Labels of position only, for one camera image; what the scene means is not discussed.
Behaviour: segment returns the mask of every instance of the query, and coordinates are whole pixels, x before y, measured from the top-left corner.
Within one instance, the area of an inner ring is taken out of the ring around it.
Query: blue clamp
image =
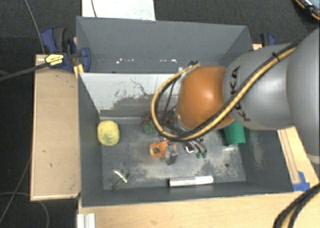
[[[263,47],[265,46],[274,46],[277,44],[276,37],[271,33],[261,33],[261,44]]]
[[[294,191],[306,191],[310,188],[310,183],[306,182],[304,173],[298,171],[300,177],[300,183],[292,184]]]
[[[77,47],[72,39],[65,39],[65,33],[66,30],[64,28],[54,29],[53,27],[48,27],[41,32],[40,36],[43,45],[47,47],[50,54],[59,53],[59,55],[63,55],[63,58],[59,58],[58,62],[52,62],[54,64],[48,62],[48,66],[72,73],[74,71],[74,65],[69,59],[69,56],[77,52]],[[83,70],[88,72],[91,65],[89,48],[82,48],[81,55]]]

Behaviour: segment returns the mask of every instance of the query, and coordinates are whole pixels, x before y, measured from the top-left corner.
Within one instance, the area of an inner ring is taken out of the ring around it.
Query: black object
[[[276,220],[274,221],[273,228],[280,228],[283,224],[283,221],[286,219],[288,214],[292,211],[294,207],[296,210],[290,218],[289,228],[293,227],[295,220],[303,207],[318,193],[320,192],[320,184],[315,185],[314,187],[305,191],[304,194],[300,195],[294,202],[292,202],[284,211],[282,211]]]
[[[303,10],[313,18],[320,20],[320,0],[294,0]]]

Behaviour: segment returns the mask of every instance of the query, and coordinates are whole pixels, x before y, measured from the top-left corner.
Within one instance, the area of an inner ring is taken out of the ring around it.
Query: gray bin
[[[186,155],[177,145],[176,164],[152,159],[159,141],[139,126],[156,88],[192,60],[227,66],[252,50],[247,27],[181,22],[77,18],[78,48],[89,47],[92,65],[78,80],[82,205],[113,205],[241,196],[292,191],[278,135],[245,130],[247,144],[229,147],[222,131],[205,136],[207,158]],[[179,85],[173,91],[177,99]],[[119,124],[120,141],[101,145],[97,125]],[[130,172],[121,189],[106,177],[123,164]],[[168,179],[212,175],[214,184],[168,188]]]

